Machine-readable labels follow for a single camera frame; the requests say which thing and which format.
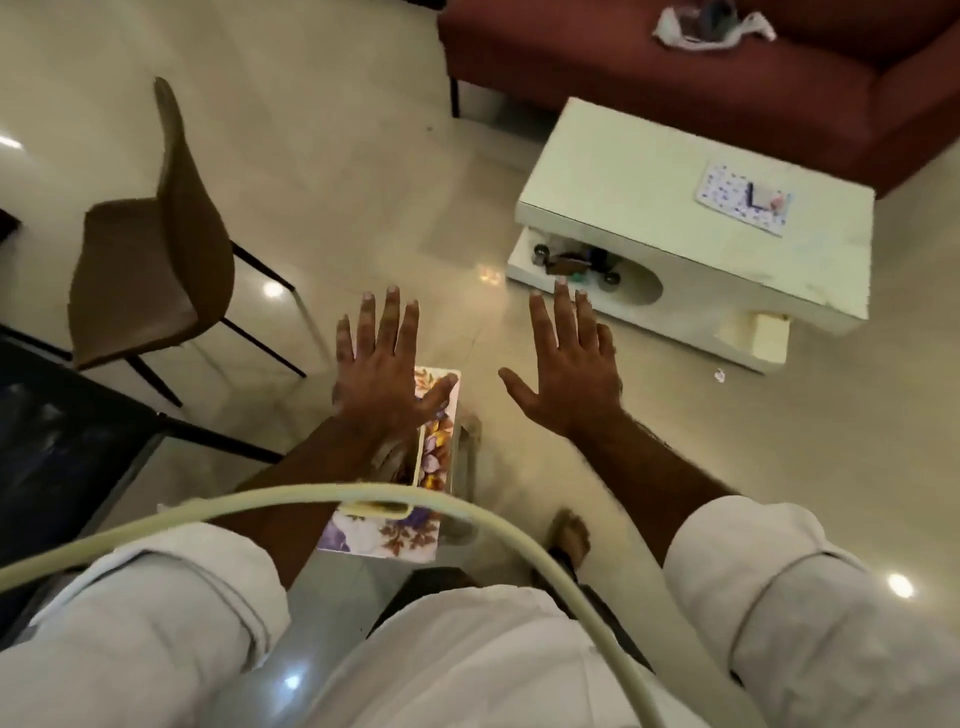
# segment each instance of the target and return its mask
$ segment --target maroon couch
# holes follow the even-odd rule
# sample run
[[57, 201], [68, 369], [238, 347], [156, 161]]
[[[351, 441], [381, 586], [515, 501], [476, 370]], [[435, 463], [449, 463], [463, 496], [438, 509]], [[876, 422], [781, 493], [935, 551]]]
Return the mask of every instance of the maroon couch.
[[960, 0], [749, 0], [780, 34], [664, 48], [664, 0], [450, 0], [457, 83], [560, 109], [578, 96], [863, 182], [883, 195], [960, 135]]

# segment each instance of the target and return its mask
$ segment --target rolled-up sleeve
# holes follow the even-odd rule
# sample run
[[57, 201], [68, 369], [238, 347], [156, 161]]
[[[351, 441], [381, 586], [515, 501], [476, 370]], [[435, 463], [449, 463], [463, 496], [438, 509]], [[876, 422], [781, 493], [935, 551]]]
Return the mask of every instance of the rolled-up sleeve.
[[948, 725], [960, 643], [879, 586], [800, 506], [719, 498], [678, 531], [668, 588], [771, 726]]
[[169, 726], [255, 667], [286, 629], [270, 556], [206, 523], [123, 546], [78, 576], [0, 653], [10, 725]]

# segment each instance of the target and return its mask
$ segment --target white hose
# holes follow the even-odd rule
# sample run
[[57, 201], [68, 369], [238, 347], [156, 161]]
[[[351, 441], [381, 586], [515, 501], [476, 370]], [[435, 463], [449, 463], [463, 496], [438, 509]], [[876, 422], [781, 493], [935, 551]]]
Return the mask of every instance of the white hose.
[[423, 488], [402, 488], [389, 483], [337, 483], [284, 485], [244, 491], [231, 496], [188, 500], [155, 516], [126, 523], [72, 544], [32, 556], [0, 569], [0, 594], [52, 573], [89, 564], [118, 546], [144, 538], [176, 525], [209, 521], [238, 511], [284, 503], [330, 501], [391, 501], [429, 508], [455, 518], [485, 526], [539, 571], [557, 591], [570, 611], [597, 646], [636, 712], [643, 728], [665, 728], [650, 691], [640, 677], [637, 664], [620, 649], [613, 632], [597, 614], [580, 588], [543, 548], [512, 523], [479, 506], [444, 493]]

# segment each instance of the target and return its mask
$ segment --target tiled floor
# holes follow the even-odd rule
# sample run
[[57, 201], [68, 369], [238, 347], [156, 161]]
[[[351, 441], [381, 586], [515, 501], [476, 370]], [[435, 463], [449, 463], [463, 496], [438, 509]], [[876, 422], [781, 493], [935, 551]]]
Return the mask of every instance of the tiled floor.
[[[0, 205], [27, 228], [0, 246], [0, 320], [68, 346], [65, 302], [91, 204], [151, 194], [155, 74], [173, 84], [207, 187], [235, 239], [293, 281], [262, 295], [244, 265], [230, 318], [310, 374], [297, 380], [226, 329], [148, 355], [191, 420], [266, 447], [326, 411], [333, 323], [362, 291], [420, 299], [420, 361], [461, 369], [484, 423], [477, 500], [541, 535], [568, 505], [594, 531], [585, 579], [674, 692], [714, 725], [758, 725], [676, 613], [626, 517], [577, 454], [523, 422], [496, 376], [534, 374], [526, 292], [502, 272], [513, 205], [549, 119], [465, 88], [449, 118], [433, 13], [400, 0], [35, 0], [0, 7]], [[812, 508], [916, 609], [960, 628], [960, 153], [880, 203], [872, 318], [844, 339], [795, 327], [774, 376], [718, 363], [612, 322], [630, 410], [749, 496]], [[319, 333], [320, 341], [315, 334]], [[713, 373], [724, 366], [726, 381]], [[96, 379], [166, 405], [124, 365]], [[253, 465], [166, 444], [117, 506], [230, 489]], [[523, 569], [487, 538], [444, 555], [489, 579]], [[319, 556], [291, 594], [295, 623], [270, 663], [207, 711], [207, 725], [296, 722], [402, 581], [394, 564]]]

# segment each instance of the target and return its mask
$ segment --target floral pattern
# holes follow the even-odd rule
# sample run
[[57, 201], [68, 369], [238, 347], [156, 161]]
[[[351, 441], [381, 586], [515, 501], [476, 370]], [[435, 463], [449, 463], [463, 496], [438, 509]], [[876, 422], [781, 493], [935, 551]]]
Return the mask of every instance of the floral pattern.
[[[417, 397], [422, 398], [438, 379], [451, 371], [417, 367], [414, 370]], [[418, 487], [432, 491], [446, 489], [459, 395], [458, 383], [450, 399], [437, 411], [436, 419], [425, 426]], [[402, 521], [360, 518], [338, 511], [324, 529], [317, 548], [426, 564], [436, 558], [439, 538], [440, 517], [428, 508], [414, 508]]]

